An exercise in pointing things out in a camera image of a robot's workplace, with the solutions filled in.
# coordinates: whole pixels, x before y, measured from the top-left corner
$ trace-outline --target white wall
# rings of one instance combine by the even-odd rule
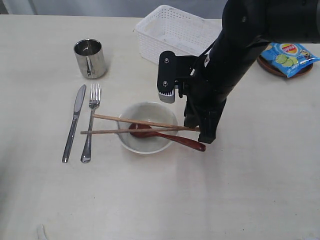
[[[221,18],[227,0],[3,0],[11,14],[145,17],[159,5]]]

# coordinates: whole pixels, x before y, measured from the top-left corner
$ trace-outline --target basket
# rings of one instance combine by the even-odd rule
[[[199,56],[218,37],[220,24],[188,12],[161,5],[136,26],[140,55],[155,63],[164,51],[177,56]]]

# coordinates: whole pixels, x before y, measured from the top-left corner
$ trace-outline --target blue chip bag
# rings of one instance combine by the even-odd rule
[[[320,61],[319,57],[298,43],[270,43],[261,56],[288,78],[306,66]]]

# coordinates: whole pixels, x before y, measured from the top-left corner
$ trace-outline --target spoon handle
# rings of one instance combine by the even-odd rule
[[[189,138],[185,138],[185,137],[181,137],[181,136],[172,136],[172,135],[167,135],[167,134],[163,134],[163,133],[159,133],[159,132],[156,133],[156,136],[161,137],[161,138],[165,138],[165,139],[169,139],[171,141],[185,145],[189,148],[198,150],[200,152],[204,152],[206,150],[206,145],[202,144],[201,142],[189,139]]]

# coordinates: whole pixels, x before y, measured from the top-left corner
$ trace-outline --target wooden chopstick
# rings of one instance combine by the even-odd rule
[[[99,115],[99,114],[94,114],[93,117],[96,119],[105,119],[105,120],[111,120],[111,121],[123,122],[123,123],[129,123],[129,124],[142,124],[142,125],[149,125],[149,126],[161,127],[161,128],[175,128],[177,130],[200,132],[199,127],[190,128],[190,127],[176,126],[176,125],[166,124],[166,123],[158,123],[158,122],[151,122],[151,121],[139,121],[139,120],[128,119],[128,118],[123,118],[123,117],[105,116],[105,115]]]
[[[143,128],[143,129],[115,129],[115,130],[95,130],[95,131],[81,131],[80,134],[123,134],[123,133],[147,133],[147,132],[170,132],[183,131],[179,128]]]

